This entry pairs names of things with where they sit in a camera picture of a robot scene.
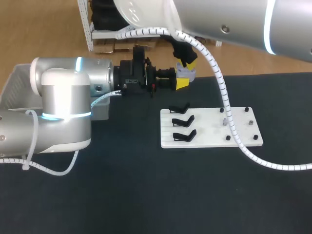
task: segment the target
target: black mounting bracket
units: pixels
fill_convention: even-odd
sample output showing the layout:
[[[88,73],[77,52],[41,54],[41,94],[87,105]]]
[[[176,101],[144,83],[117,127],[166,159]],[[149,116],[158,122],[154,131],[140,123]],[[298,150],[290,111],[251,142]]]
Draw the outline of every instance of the black mounting bracket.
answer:
[[[193,131],[191,131],[191,133],[189,135],[174,133],[173,137],[174,137],[175,141],[191,142],[193,140],[193,138],[196,136],[196,134],[197,134],[197,131],[196,131],[196,129],[194,129]]]
[[[169,106],[170,113],[179,113],[185,114],[187,110],[190,108],[191,104],[188,102],[184,106],[184,108],[176,107],[176,106]]]
[[[180,120],[178,118],[173,118],[172,123],[173,123],[174,127],[186,127],[186,128],[188,128],[193,123],[194,119],[195,119],[194,115],[190,116],[187,121],[183,121],[183,120]]]

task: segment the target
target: black tabletop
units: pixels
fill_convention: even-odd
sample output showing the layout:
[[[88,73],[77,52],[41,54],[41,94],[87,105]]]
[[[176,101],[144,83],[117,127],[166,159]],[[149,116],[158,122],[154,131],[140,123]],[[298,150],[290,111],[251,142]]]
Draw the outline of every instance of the black tabletop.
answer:
[[[312,162],[312,74],[227,77],[230,102],[251,106],[257,156]],[[188,88],[111,98],[91,145],[63,177],[0,165],[1,234],[303,234],[312,232],[312,171],[267,169],[238,148],[162,149],[160,110],[220,107],[214,78]],[[73,153],[33,159],[64,170]]]

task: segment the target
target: silver screw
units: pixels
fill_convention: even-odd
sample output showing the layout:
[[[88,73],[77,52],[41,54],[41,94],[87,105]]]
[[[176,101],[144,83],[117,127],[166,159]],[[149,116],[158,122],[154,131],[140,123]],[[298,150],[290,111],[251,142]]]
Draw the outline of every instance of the silver screw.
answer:
[[[222,25],[222,27],[221,27],[221,31],[222,31],[223,33],[229,33],[229,32],[230,32],[230,29],[229,29],[229,27],[228,27],[228,26],[226,26],[226,25]]]
[[[223,119],[223,126],[226,126],[226,125],[228,125],[228,121],[227,121],[226,118],[224,118],[224,119]]]

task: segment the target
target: white cable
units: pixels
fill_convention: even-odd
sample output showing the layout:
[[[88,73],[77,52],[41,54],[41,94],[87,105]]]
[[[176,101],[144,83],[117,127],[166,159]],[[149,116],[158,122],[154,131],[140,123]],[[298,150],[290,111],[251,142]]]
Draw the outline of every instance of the white cable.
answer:
[[[26,159],[25,163],[22,166],[22,169],[24,171],[29,170],[29,163],[31,161],[31,158],[33,157],[33,154],[34,154],[34,151],[35,151],[35,146],[36,146],[37,139],[38,139],[38,128],[39,128],[38,115],[33,110],[27,110],[25,112],[26,115],[29,115],[30,113],[33,115],[33,119],[34,119],[34,131],[33,131],[33,138],[31,140],[31,144],[30,144],[30,148],[29,148],[29,153],[28,153],[27,159]]]
[[[124,37],[124,38],[140,37],[142,35],[148,35],[148,34],[149,35],[168,35],[168,36],[171,35],[167,28],[154,28],[153,27],[153,28],[143,28],[143,29],[136,29],[136,30],[133,30],[133,31],[129,31],[129,32],[117,35],[116,38],[117,39],[121,39],[122,37]],[[301,165],[276,164],[276,163],[267,162],[267,161],[257,157],[252,152],[250,152],[246,148],[246,146],[242,143],[242,141],[240,140],[238,132],[236,130],[236,126],[235,126],[234,120],[233,120],[233,115],[232,115],[232,111],[231,111],[231,106],[230,106],[230,101],[229,101],[229,97],[228,97],[228,92],[227,92],[227,89],[226,89],[225,81],[224,81],[223,74],[221,73],[221,70],[220,70],[216,60],[211,55],[209,50],[202,43],[200,43],[200,41],[196,40],[195,38],[189,36],[186,33],[181,32],[181,31],[176,31],[176,35],[182,41],[185,41],[185,42],[189,43],[190,45],[192,45],[193,47],[195,47],[205,57],[205,59],[210,64],[210,66],[211,66],[211,68],[212,68],[212,70],[214,72],[214,75],[216,77],[216,80],[218,82],[218,85],[219,85],[220,93],[222,95],[223,105],[224,105],[224,108],[226,110],[226,116],[227,116],[227,120],[228,120],[228,123],[229,123],[229,127],[230,127],[230,130],[231,130],[232,136],[233,136],[236,144],[238,145],[238,147],[241,149],[241,151],[248,158],[250,158],[254,162],[260,164],[261,166],[272,168],[272,169],[275,169],[275,170],[303,171],[303,170],[310,170],[310,169],[312,169],[312,163],[301,164]]]
[[[121,96],[121,91],[120,91],[120,90],[112,91],[112,92],[110,92],[110,93],[107,93],[107,94],[104,94],[104,95],[100,96],[98,99],[96,99],[95,101],[93,101],[93,102],[91,103],[91,109],[92,109],[96,104],[98,104],[100,101],[102,101],[103,99],[108,98],[108,97],[111,97],[111,96]]]
[[[108,97],[111,97],[111,96],[120,96],[120,95],[121,95],[120,91],[113,91],[113,92],[104,94],[103,96],[99,97],[94,102],[92,102],[91,109],[99,101],[101,101],[101,100],[103,100],[105,98],[108,98]],[[49,174],[54,175],[54,176],[64,176],[64,175],[68,174],[71,171],[71,169],[73,168],[74,164],[75,164],[75,161],[77,159],[79,150],[75,151],[73,159],[72,159],[71,163],[69,164],[69,167],[65,171],[63,171],[63,172],[56,172],[56,171],[53,171],[53,170],[51,170],[49,168],[46,168],[46,167],[38,164],[38,163],[30,161],[30,159],[31,159],[31,157],[32,157],[32,155],[34,153],[35,146],[36,146],[37,137],[38,137],[38,126],[39,126],[37,113],[35,111],[26,111],[26,114],[28,114],[30,112],[33,114],[33,117],[34,117],[34,133],[33,133],[33,139],[32,139],[32,143],[31,143],[31,146],[30,146],[30,150],[29,150],[29,154],[28,154],[27,159],[25,160],[25,159],[20,159],[20,158],[1,158],[0,159],[0,164],[3,164],[3,163],[19,163],[19,164],[23,164],[23,166],[24,165],[28,165],[28,166],[35,167],[35,168],[37,168],[37,169],[39,169],[41,171],[44,171],[44,172],[49,173]]]

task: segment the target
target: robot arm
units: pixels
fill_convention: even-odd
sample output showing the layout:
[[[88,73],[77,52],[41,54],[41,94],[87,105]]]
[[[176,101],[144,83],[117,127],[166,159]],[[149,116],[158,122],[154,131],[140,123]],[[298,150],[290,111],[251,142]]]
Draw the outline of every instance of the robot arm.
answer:
[[[38,117],[34,153],[70,152],[91,142],[90,81],[86,73],[49,69],[42,74],[43,114]],[[30,115],[1,110],[2,156],[29,152],[34,121]]]
[[[310,0],[114,0],[134,28],[172,27],[312,62]]]

